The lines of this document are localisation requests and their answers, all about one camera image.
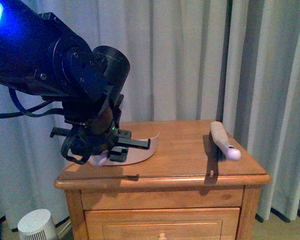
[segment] floor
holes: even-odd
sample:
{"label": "floor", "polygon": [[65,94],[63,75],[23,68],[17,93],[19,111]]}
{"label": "floor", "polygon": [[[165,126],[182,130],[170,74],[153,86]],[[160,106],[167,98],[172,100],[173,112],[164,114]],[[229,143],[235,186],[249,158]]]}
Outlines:
{"label": "floor", "polygon": [[[57,228],[59,233],[66,225],[68,221]],[[255,221],[254,240],[300,240],[300,218],[290,223],[285,223],[277,216],[271,214],[268,221],[260,223]],[[60,240],[72,240],[71,227],[65,229],[60,234]],[[0,240],[20,240],[17,232],[11,232],[6,222],[0,225]]]}

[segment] wooden surface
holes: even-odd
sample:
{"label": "wooden surface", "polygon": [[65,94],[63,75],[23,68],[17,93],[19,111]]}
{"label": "wooden surface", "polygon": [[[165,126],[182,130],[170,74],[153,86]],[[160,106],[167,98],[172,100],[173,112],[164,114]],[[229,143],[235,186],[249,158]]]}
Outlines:
{"label": "wooden surface", "polygon": [[134,139],[159,136],[155,154],[127,166],[70,163],[66,191],[75,240],[252,240],[266,171],[232,138],[239,161],[217,161],[210,121],[121,124]]}
{"label": "wooden surface", "polygon": [[70,163],[58,176],[58,189],[107,189],[162,186],[215,186],[264,184],[266,171],[230,136],[241,151],[239,161],[216,161],[209,139],[210,121],[127,122],[121,129],[132,131],[133,139],[159,136],[155,154],[138,164],[92,166]]}
{"label": "wooden surface", "polygon": [[80,191],[67,190],[65,191],[65,196],[70,214],[73,238],[75,240],[89,240]]}
{"label": "wooden surface", "polygon": [[248,185],[244,187],[237,240],[253,240],[255,215],[258,207],[261,187]]}
{"label": "wooden surface", "polygon": [[84,210],[240,207],[243,187],[82,191]]}
{"label": "wooden surface", "polygon": [[168,240],[234,240],[239,211],[238,207],[86,211],[85,217],[90,240],[157,240],[160,233]]}

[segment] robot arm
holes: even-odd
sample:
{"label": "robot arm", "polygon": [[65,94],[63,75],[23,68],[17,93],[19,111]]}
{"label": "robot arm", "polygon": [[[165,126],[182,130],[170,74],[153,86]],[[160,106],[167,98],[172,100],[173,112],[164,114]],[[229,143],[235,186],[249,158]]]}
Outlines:
{"label": "robot arm", "polygon": [[[61,154],[77,164],[104,151],[124,162],[128,147],[150,147],[150,141],[131,140],[130,132],[119,129],[120,92],[130,70],[120,51],[91,51],[52,12],[36,14],[20,0],[0,0],[0,12],[0,84],[9,87],[18,116],[64,115],[72,129],[54,127],[50,136],[66,137]],[[16,90],[41,96],[43,105],[60,101],[63,109],[34,114],[23,108]],[[69,150],[82,158],[69,156]]]}

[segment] wooden drawer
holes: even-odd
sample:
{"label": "wooden drawer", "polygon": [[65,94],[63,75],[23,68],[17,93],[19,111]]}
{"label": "wooden drawer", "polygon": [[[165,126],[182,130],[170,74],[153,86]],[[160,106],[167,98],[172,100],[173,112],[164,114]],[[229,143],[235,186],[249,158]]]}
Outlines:
{"label": "wooden drawer", "polygon": [[85,211],[90,240],[235,240],[240,209]]}
{"label": "wooden drawer", "polygon": [[242,196],[242,186],[81,191],[84,210],[240,207]]}

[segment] screw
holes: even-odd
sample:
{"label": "screw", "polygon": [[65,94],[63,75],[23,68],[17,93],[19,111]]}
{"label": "screw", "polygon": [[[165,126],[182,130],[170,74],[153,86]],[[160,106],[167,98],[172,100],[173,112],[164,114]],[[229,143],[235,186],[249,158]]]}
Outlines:
{"label": "screw", "polygon": [[46,80],[47,79],[47,75],[45,73],[41,73],[40,74],[40,78],[41,78],[41,80]]}

